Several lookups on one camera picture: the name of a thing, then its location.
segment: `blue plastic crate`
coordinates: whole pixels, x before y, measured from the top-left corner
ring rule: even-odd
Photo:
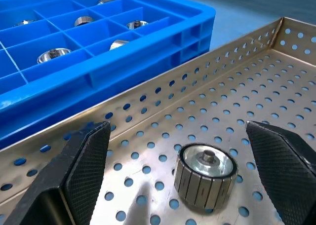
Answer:
[[[0,149],[209,50],[211,7],[97,1],[0,0]],[[94,22],[74,27],[86,15]],[[13,27],[25,19],[37,21]],[[129,30],[133,20],[149,24]],[[130,42],[109,51],[116,39]],[[72,52],[37,64],[58,47]]]

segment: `blue floor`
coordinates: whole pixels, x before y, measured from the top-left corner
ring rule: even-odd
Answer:
[[[210,49],[287,16],[316,23],[314,0],[194,0],[216,10]]]

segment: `metal part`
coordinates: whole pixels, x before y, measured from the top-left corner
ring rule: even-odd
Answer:
[[[75,27],[80,26],[80,25],[84,25],[84,24],[89,24],[93,22],[93,18],[90,16],[82,16],[79,17],[76,21],[75,21]]]
[[[175,188],[180,197],[199,209],[221,209],[237,178],[235,160],[213,146],[190,144],[181,148],[177,162]]]
[[[129,41],[124,41],[124,40],[115,40],[112,44],[111,44],[111,47],[110,47],[110,50],[113,50],[115,48],[118,48],[120,46],[123,46],[125,44],[129,43]]]
[[[304,33],[315,53],[314,39],[308,37],[315,34],[310,31],[316,27],[293,22],[296,28],[292,32]],[[26,176],[29,170],[42,169],[62,150],[67,142],[63,137],[67,139],[73,130],[108,118],[112,125],[110,151],[91,225],[104,221],[121,225],[116,219],[120,211],[118,215],[125,212],[124,223],[131,225],[150,224],[152,216],[160,217],[160,225],[184,225],[189,219],[199,225],[282,225],[262,187],[244,128],[247,120],[267,121],[299,134],[316,150],[312,138],[316,67],[269,48],[267,43],[279,23],[277,20],[1,150],[0,185],[13,185],[0,191],[4,220],[33,181],[34,176]],[[285,32],[286,23],[279,32]],[[295,43],[297,39],[294,35],[285,41]],[[174,188],[177,150],[192,142],[209,142],[229,151],[238,163],[240,177],[229,202],[211,214],[185,206]],[[50,150],[41,152],[45,145]],[[22,157],[26,163],[15,166],[14,161]],[[163,183],[162,190],[158,182]],[[199,190],[210,183],[200,184]],[[256,199],[255,192],[262,197]],[[196,203],[205,204],[204,200],[197,197]],[[245,209],[248,217],[239,213]]]
[[[135,20],[133,22],[128,23],[126,26],[129,29],[137,29],[141,26],[147,25],[148,23],[146,21],[142,21],[142,20]]]
[[[16,26],[21,26],[21,25],[26,25],[26,24],[30,24],[30,23],[35,22],[35,21],[37,21],[37,20],[23,20],[22,22],[17,23],[16,25],[14,25],[14,27],[16,27]]]
[[[38,57],[38,64],[49,61],[59,56],[66,55],[70,52],[71,50],[66,49],[66,48],[51,49]]]
[[[110,2],[110,1],[113,1],[113,0],[98,0],[97,5],[105,4],[105,3]]]

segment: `cylindrical metal part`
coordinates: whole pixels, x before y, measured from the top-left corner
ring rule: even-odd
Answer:
[[[79,17],[76,21],[75,21],[75,27],[80,26],[80,25],[84,25],[84,24],[88,24],[88,23],[92,23],[93,19],[90,16],[82,16]]]
[[[142,20],[135,20],[133,22],[128,23],[126,26],[129,29],[137,29],[141,26],[147,25],[148,23],[146,21],[142,21]]]
[[[124,41],[124,40],[115,40],[112,44],[111,44],[111,47],[110,47],[110,51],[115,49],[115,48],[118,48],[120,46],[123,46],[125,44],[129,43],[129,41]]]
[[[22,22],[20,23],[17,23],[16,25],[14,25],[14,27],[16,26],[21,26],[21,25],[26,25],[26,24],[30,24],[32,22],[35,22],[36,20],[23,20]]]
[[[235,160],[219,148],[191,144],[177,157],[174,187],[188,204],[201,209],[221,209],[238,174]]]
[[[104,3],[107,3],[107,2],[110,2],[110,1],[113,1],[113,0],[98,0],[97,5],[104,4]]]
[[[51,49],[38,57],[38,64],[49,61],[59,56],[66,55],[70,52],[71,50],[66,49],[66,48]]]

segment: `perforated metal tray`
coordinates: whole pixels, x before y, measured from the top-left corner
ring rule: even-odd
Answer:
[[[36,176],[28,177],[30,170],[60,152],[72,130],[108,118],[111,142],[90,224],[283,224],[244,124],[292,130],[316,150],[315,36],[315,26],[277,20],[0,151],[0,184],[12,185],[0,191],[2,219]],[[173,188],[177,150],[190,142],[216,145],[238,162],[240,177],[223,210],[190,209]],[[41,152],[45,145],[50,150]],[[19,158],[26,162],[14,165]]]

